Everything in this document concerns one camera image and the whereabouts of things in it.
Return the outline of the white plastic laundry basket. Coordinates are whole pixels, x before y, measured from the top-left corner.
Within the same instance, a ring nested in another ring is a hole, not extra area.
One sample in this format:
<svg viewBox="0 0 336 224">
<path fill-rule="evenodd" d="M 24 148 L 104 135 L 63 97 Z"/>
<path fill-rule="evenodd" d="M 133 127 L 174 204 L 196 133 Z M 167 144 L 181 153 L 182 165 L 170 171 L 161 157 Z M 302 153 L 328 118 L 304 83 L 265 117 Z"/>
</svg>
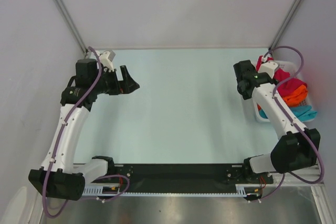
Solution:
<svg viewBox="0 0 336 224">
<path fill-rule="evenodd" d="M 289 61 L 277 60 L 276 63 L 278 64 L 278 70 L 275 73 L 277 81 L 294 75 L 298 70 L 298 67 Z M 300 77 L 295 77 L 282 84 L 278 92 L 300 121 L 310 122 L 316 117 L 317 112 L 312 108 L 312 103 L 309 100 L 308 85 Z"/>
</svg>

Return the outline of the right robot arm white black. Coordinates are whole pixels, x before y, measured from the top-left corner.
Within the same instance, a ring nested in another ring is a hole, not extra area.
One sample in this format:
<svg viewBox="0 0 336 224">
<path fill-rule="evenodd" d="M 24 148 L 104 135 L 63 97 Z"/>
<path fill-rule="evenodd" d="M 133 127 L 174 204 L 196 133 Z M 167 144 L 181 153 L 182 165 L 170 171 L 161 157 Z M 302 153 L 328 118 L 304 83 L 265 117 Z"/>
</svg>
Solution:
<svg viewBox="0 0 336 224">
<path fill-rule="evenodd" d="M 244 100 L 252 99 L 265 112 L 274 127 L 278 142 L 268 154 L 244 160 L 243 179 L 254 183 L 262 173 L 285 174 L 312 167 L 317 163 L 320 133 L 308 129 L 286 105 L 278 91 L 274 74 L 278 64 L 263 63 L 259 69 L 250 60 L 234 64 L 238 93 Z"/>
</svg>

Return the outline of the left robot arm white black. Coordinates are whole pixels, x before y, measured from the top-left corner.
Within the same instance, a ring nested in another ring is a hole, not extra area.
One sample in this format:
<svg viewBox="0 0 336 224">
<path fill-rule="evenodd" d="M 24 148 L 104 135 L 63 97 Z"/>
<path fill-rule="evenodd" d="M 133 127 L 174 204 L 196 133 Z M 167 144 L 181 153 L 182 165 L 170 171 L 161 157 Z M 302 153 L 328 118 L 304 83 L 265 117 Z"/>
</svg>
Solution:
<svg viewBox="0 0 336 224">
<path fill-rule="evenodd" d="M 79 136 L 98 95 L 130 94 L 139 89 L 125 65 L 120 66 L 122 80 L 94 59 L 76 62 L 72 76 L 61 94 L 58 126 L 50 149 L 39 169 L 31 169 L 29 182 L 44 197 L 79 200 L 87 184 L 97 180 L 110 182 L 117 169 L 113 158 L 94 156 L 79 169 L 74 157 Z"/>
</svg>

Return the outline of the magenta red t shirt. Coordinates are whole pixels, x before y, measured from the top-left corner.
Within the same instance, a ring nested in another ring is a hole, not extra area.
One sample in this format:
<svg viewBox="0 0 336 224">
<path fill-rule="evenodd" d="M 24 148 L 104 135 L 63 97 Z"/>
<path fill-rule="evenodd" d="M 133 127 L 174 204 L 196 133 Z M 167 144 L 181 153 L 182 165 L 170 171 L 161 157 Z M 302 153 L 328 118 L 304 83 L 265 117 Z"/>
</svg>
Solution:
<svg viewBox="0 0 336 224">
<path fill-rule="evenodd" d="M 260 66 L 260 60 L 262 56 L 259 56 L 256 69 L 258 71 Z M 297 66 L 290 62 L 290 61 L 276 61 L 276 63 L 279 65 L 279 69 L 276 71 L 274 75 L 274 79 L 276 79 L 278 82 L 283 81 L 289 77 L 292 77 L 297 72 Z M 287 97 L 289 95 L 299 95 L 301 93 L 307 93 L 308 92 L 308 85 L 294 77 L 288 80 L 287 82 L 283 83 L 277 91 L 281 95 L 281 97 Z"/>
</svg>

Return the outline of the orange t shirt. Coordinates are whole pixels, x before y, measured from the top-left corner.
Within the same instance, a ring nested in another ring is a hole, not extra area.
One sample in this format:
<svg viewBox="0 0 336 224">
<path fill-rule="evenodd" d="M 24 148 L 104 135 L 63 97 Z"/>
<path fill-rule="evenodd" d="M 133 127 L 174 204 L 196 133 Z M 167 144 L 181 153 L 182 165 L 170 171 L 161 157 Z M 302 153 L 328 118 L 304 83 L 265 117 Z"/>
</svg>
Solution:
<svg viewBox="0 0 336 224">
<path fill-rule="evenodd" d="M 304 84 L 301 84 L 286 95 L 283 95 L 281 90 L 280 86 L 276 88 L 276 85 L 273 83 L 264 83 L 253 88 L 251 98 L 261 109 L 270 112 L 272 109 L 279 111 L 279 109 L 276 109 L 276 102 L 283 106 L 286 104 L 288 107 L 296 107 L 299 106 L 308 95 L 308 89 Z"/>
</svg>

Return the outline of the teal t shirt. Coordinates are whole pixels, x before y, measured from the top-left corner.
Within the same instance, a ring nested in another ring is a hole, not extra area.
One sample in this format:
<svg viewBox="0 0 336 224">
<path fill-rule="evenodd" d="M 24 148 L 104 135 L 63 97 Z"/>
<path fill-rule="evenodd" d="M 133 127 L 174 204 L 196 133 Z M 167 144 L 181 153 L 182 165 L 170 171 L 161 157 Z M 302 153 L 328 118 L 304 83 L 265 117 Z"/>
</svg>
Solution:
<svg viewBox="0 0 336 224">
<path fill-rule="evenodd" d="M 290 107 L 290 110 L 302 122 L 312 121 L 317 116 L 317 111 L 314 111 L 310 105 Z M 256 119 L 260 122 L 269 122 L 267 115 L 259 107 L 256 110 Z"/>
</svg>

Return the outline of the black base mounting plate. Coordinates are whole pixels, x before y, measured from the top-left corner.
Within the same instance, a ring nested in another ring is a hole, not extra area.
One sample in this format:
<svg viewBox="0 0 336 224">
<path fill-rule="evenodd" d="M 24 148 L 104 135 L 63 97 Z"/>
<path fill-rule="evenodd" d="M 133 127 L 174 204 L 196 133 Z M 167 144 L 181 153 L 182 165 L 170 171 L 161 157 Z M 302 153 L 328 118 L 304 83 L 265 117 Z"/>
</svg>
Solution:
<svg viewBox="0 0 336 224">
<path fill-rule="evenodd" d="M 243 164 L 115 164 L 108 174 L 126 176 L 132 193 L 232 193 L 234 185 L 274 184 Z"/>
</svg>

